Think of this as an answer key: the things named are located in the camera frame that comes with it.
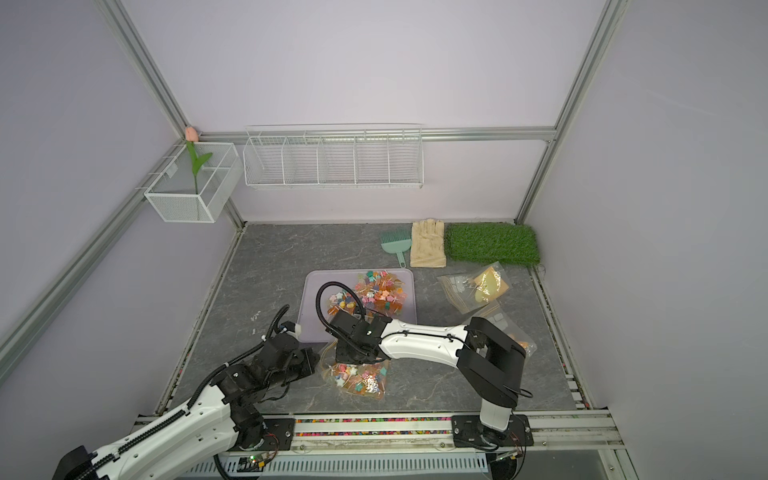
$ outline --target white robotic arm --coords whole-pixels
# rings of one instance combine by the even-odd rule
[[[525,350],[488,320],[468,325],[421,326],[374,314],[370,321],[360,308],[353,316],[339,311],[323,317],[320,287],[316,309],[326,330],[338,339],[336,361],[374,363],[413,358],[457,368],[482,397],[478,432],[504,434],[520,393]],[[189,401],[124,439],[91,454],[83,446],[59,462],[53,480],[171,480],[192,465],[233,446],[257,447],[269,433],[257,409],[267,390],[288,385],[314,373],[319,361],[310,348],[301,349],[296,326],[284,323],[273,336],[284,306],[263,342],[214,370]],[[258,352],[248,363],[241,360]]]

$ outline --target green turf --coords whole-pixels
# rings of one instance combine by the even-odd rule
[[[445,254],[479,263],[538,265],[536,233],[528,225],[451,223],[445,228]]]

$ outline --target white mesh basket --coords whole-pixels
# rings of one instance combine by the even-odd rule
[[[194,148],[198,156],[213,154],[197,172],[197,192],[192,160],[182,147],[144,194],[166,222],[215,222],[243,175],[234,144],[197,142]]]
[[[245,182],[256,189],[421,187],[424,153],[418,128],[260,130],[249,127]]]

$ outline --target green leaf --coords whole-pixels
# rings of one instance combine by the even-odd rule
[[[205,162],[208,161],[209,158],[211,158],[211,156],[213,156],[213,153],[208,152],[202,157],[192,159],[192,174],[195,177],[197,176],[197,172],[200,171],[200,168],[205,164]]]
[[[195,160],[197,160],[197,152],[194,150],[194,144],[190,141],[187,142],[187,151],[190,153],[192,165],[194,165]]]

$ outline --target green dustpan brush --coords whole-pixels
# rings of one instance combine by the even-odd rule
[[[405,229],[398,229],[391,232],[384,232],[381,235],[382,248],[387,253],[397,253],[397,260],[402,268],[406,267],[406,258],[402,255],[411,248],[411,232]]]

